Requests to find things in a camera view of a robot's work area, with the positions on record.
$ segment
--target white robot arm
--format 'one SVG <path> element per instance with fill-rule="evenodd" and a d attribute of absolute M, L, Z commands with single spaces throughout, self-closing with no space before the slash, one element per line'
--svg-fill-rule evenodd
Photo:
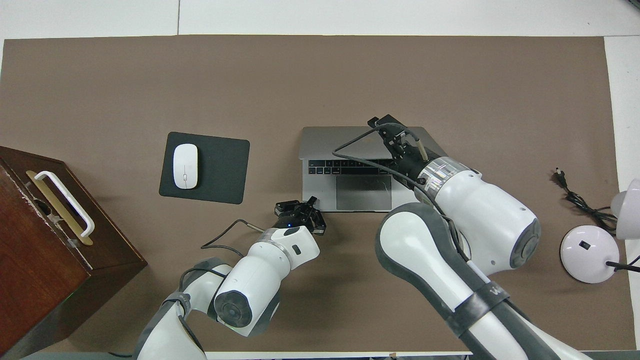
<path fill-rule="evenodd" d="M 143 330 L 134 358 L 206 359 L 185 321 L 192 310 L 243 336 L 264 332 L 280 304 L 282 280 L 320 254 L 312 232 L 322 235 L 326 226 L 320 212 L 313 208 L 314 201 L 312 197 L 307 202 L 276 204 L 278 221 L 262 232 L 235 267 L 209 258 L 187 270 L 178 290 L 163 302 Z"/>
<path fill-rule="evenodd" d="M 498 284 L 463 259 L 431 206 L 413 203 L 391 211 L 375 247 L 382 267 L 414 285 L 474 359 L 590 359 L 526 320 Z"/>
<path fill-rule="evenodd" d="M 410 130 L 391 115 L 374 117 L 367 124 L 391 153 L 393 164 L 387 170 L 394 179 L 413 190 L 419 201 L 454 219 L 465 253 L 484 274 L 516 269 L 533 255 L 540 223 L 520 201 L 484 182 L 478 171 L 424 148 L 419 140 L 410 144 Z"/>

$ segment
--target desk lamp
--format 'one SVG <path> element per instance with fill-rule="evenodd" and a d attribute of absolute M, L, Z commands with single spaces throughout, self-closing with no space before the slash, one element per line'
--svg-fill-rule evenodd
<path fill-rule="evenodd" d="M 611 212 L 617 218 L 614 231 L 593 225 L 578 226 L 564 236 L 560 246 L 560 259 L 566 271 L 579 281 L 595 284 L 610 278 L 618 270 L 640 272 L 633 264 L 621 264 L 618 246 L 610 233 L 620 240 L 640 239 L 640 179 L 634 179 L 629 188 L 617 194 L 611 202 Z"/>

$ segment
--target white floor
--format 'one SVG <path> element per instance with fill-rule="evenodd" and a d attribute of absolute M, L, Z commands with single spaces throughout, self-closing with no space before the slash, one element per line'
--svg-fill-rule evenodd
<path fill-rule="evenodd" d="M 0 0 L 0 40 L 178 34 L 603 36 L 620 189 L 640 177 L 640 10 L 626 0 Z M 640 274 L 630 284 L 640 346 Z"/>

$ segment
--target mouse pad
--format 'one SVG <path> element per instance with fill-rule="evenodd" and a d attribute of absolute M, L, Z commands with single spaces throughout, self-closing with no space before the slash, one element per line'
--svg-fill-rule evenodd
<path fill-rule="evenodd" d="M 198 183 L 181 189 L 173 180 L 173 152 L 182 143 L 198 148 Z M 159 193 L 162 196 L 240 204 L 249 162 L 249 141 L 171 132 L 166 139 Z"/>

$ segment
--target white handle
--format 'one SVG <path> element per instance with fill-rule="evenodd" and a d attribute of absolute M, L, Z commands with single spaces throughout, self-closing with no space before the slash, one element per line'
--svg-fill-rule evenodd
<path fill-rule="evenodd" d="M 36 176 L 34 176 L 34 178 L 36 180 L 42 180 L 44 179 L 45 176 L 48 176 L 49 179 L 51 179 L 51 181 L 56 185 L 58 190 L 60 190 L 62 195 L 64 195 L 67 198 L 69 203 L 71 203 L 71 206 L 73 206 L 74 209 L 76 209 L 76 212 L 80 214 L 80 217 L 84 220 L 84 222 L 86 222 L 86 229 L 82 232 L 82 234 L 80 234 L 80 236 L 82 237 L 89 236 L 89 234 L 93 232 L 93 229 L 95 229 L 95 224 L 93 223 L 93 220 L 89 217 L 89 214 L 87 214 L 86 211 L 82 208 L 82 206 L 78 204 L 78 201 L 76 201 L 76 198 L 73 195 L 71 195 L 69 190 L 67 190 L 67 187 L 60 181 L 60 179 L 58 179 L 58 176 L 56 176 L 56 174 L 52 173 L 51 171 L 41 171 Z"/>

